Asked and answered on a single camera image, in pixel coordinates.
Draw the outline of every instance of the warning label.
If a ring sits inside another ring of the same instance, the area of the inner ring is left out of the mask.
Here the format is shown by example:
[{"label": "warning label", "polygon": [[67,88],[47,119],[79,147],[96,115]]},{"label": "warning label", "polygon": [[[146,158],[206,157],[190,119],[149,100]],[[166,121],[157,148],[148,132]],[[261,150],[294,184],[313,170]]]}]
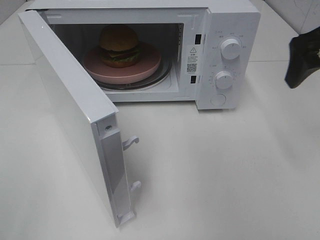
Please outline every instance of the warning label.
[{"label": "warning label", "polygon": [[186,47],[186,72],[188,74],[195,74],[198,71],[200,47],[198,45],[188,45]]}]

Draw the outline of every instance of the white countertop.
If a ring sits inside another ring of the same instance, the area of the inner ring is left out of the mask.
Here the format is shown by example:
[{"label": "white countertop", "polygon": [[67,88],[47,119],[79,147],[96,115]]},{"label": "white countertop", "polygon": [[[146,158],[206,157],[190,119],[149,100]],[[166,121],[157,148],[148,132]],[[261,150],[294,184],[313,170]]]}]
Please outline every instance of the white countertop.
[{"label": "white countertop", "polygon": [[320,71],[287,87],[297,34],[255,2],[237,109],[116,104],[122,138],[140,137],[124,152],[128,180],[142,181],[137,216],[121,228],[56,123],[17,15],[0,25],[0,239],[319,239]]}]

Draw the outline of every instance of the open microwave door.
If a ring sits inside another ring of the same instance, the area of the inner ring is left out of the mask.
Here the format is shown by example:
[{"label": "open microwave door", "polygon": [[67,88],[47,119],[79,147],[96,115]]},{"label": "open microwave door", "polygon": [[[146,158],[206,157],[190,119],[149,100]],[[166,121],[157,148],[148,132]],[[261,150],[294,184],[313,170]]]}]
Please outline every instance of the open microwave door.
[{"label": "open microwave door", "polygon": [[19,18],[54,113],[118,227],[134,216],[123,150],[138,138],[122,143],[117,108],[40,14]]}]

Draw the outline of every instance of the timer knob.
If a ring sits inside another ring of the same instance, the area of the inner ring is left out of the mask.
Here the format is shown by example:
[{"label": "timer knob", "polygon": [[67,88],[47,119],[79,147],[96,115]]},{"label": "timer knob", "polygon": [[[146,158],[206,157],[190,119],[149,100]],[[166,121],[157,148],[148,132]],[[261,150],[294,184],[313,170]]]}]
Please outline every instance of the timer knob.
[{"label": "timer knob", "polygon": [[221,44],[221,54],[225,59],[232,60],[240,55],[241,44],[235,38],[229,38]]},{"label": "timer knob", "polygon": [[228,89],[234,83],[234,75],[229,71],[221,71],[215,75],[215,85],[218,89]]}]

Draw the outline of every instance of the microwave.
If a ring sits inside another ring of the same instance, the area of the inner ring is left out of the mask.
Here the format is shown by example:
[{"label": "microwave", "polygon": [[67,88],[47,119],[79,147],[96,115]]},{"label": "microwave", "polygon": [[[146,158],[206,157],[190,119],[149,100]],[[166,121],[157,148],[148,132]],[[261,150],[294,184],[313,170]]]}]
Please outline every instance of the microwave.
[{"label": "microwave", "polygon": [[[139,138],[122,141],[113,102],[235,108],[260,13],[249,0],[35,0],[19,18],[52,109],[118,227],[135,216],[130,194],[141,183],[128,183],[123,155]],[[158,49],[153,75],[101,84],[88,73],[84,57],[111,24]]]}]

